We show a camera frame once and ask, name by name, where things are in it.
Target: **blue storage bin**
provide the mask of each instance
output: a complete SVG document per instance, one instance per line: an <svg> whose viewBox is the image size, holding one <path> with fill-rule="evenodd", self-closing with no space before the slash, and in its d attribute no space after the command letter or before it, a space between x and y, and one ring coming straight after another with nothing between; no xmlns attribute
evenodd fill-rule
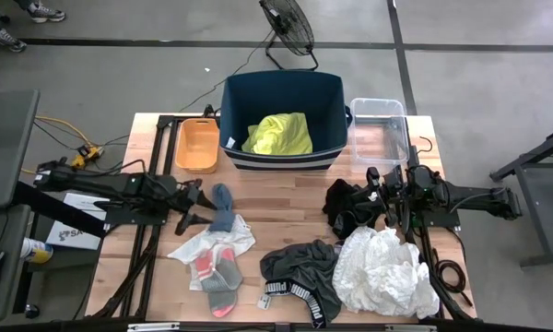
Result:
<svg viewBox="0 0 553 332"><path fill-rule="evenodd" d="M241 151L248 126L279 113L305 113L313 153L267 156ZM340 77L297 70L240 74L228 77L223 89L220 145L240 170L327 170L347 144L351 120Z"/></svg>

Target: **person's foot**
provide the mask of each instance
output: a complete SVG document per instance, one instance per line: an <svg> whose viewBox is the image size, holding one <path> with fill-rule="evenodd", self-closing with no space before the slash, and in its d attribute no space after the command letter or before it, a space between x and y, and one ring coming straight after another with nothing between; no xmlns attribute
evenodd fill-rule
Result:
<svg viewBox="0 0 553 332"><path fill-rule="evenodd" d="M61 22L65 19L65 12L48 8L44 6L41 1L30 4L27 11L29 12L30 18L34 20L35 23L45 23L47 20L51 22Z"/></svg>
<svg viewBox="0 0 553 332"><path fill-rule="evenodd" d="M8 31L0 30L0 45L4 45L8 50L19 53L25 51L27 44L12 37Z"/></svg>

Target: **white cloth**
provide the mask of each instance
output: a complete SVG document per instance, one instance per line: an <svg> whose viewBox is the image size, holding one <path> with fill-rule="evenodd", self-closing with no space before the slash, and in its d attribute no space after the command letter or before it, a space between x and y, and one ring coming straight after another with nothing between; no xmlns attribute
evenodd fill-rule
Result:
<svg viewBox="0 0 553 332"><path fill-rule="evenodd" d="M208 250L219 248L216 244L229 244L237 256L245 253L256 243L250 226L246 224L241 215L236 215L231 231L204 230L196 234L191 240L181 245L178 249L168 254L168 258L178 259L191 266L191 291L202 291L203 287L196 273L194 261Z"/></svg>
<svg viewBox="0 0 553 332"><path fill-rule="evenodd" d="M422 319L439 311L426 264L412 243L399 244L395 229L358 227L346 239L334 270L336 294L349 311L374 311Z"/></svg>

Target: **gray floor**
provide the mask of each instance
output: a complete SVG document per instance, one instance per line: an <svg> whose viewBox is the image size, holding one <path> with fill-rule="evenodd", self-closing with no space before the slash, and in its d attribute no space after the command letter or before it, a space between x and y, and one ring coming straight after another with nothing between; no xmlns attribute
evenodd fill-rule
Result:
<svg viewBox="0 0 553 332"><path fill-rule="evenodd" d="M384 0L299 2L319 42L394 40ZM10 29L22 37L258 42L269 31L255 0L49 4L65 9L69 19L31 25L13 5L1 6L15 19ZM396 0L396 5L404 42L553 44L553 0ZM12 54L0 49L0 90L40 89L40 114L67 119L104 142L127 134L134 113L181 109L243 64L251 50L30 46ZM275 54L287 65L310 64L286 50ZM394 50L318 49L316 56L322 71L342 77L347 101L405 102ZM418 114L433 117L450 181L491 185L492 170L553 132L553 53L407 52L406 59ZM242 72L271 68L257 52ZM201 111L207 103L218 106L221 92L189 111ZM109 148L101 164L113 165L123 154L122 147ZM33 131L25 165L72 155ZM505 183L518 190L512 179ZM540 253L530 219L460 215L479 316L492 323L553 328L553 266L518 267L522 258ZM41 320L74 314L92 268L45 276L36 296L44 311Z"/></svg>

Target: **wooden table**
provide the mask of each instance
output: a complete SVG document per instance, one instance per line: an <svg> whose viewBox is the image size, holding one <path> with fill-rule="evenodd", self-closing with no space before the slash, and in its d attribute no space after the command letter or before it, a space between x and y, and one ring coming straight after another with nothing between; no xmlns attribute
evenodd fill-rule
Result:
<svg viewBox="0 0 553 332"><path fill-rule="evenodd" d="M143 159L148 163L155 136L155 123L158 113L137 113L125 153L124 163ZM428 149L429 139L433 148L419 154L420 162L434 171L443 174L441 158L436 144L432 120L428 116L407 117L412 144L418 149ZM159 160L164 160L166 142L162 145ZM159 173L163 161L159 163ZM125 169L127 172L141 172L139 165ZM365 185L366 167L353 166L351 149L347 146L327 172L241 172L238 171L223 151L219 152L218 169L209 175L196 175L203 179L203 189L210 197L214 184L224 183L234 198L235 212L241 214L252 227L256 244L247 253L237 258L243 274L243 283L238 290L238 304L223 318L214 317L208 307L207 296L202 291L190 291L189 267L182 262L166 257L187 240L202 231L205 226L193 226L183 236L174 235L180 215L171 212L169 223L162 228L158 259L152 280L152 289L147 311L148 321L228 321L228 322L301 322L309 323L307 305L295 296L273 298L269 310L256 307L264 291L265 280L261 276L259 261L268 252L281 249L292 243L308 243L322 239L334 243L336 237L327 225L327 217L321 209L325 191L337 178L352 184ZM178 167L171 174L179 180L193 179L194 176ZM196 208L195 213L212 217L211 211ZM382 229L382 219L377 229ZM88 299L87 314L98 311L116 291L123 281L135 238L135 226L122 226L104 239L94 283ZM149 238L146 234L144 247ZM461 265L466 274L461 246L455 237L445 229L430 229L430 240L438 250L440 259L451 259ZM455 279L447 273L446 279ZM134 308L138 304L142 279L136 282ZM471 297L467 285L466 294ZM469 307L460 295L455 300L464 310L476 315L475 308ZM415 318L381 316L371 312L353 314L342 309L334 323L392 323L413 322Z"/></svg>

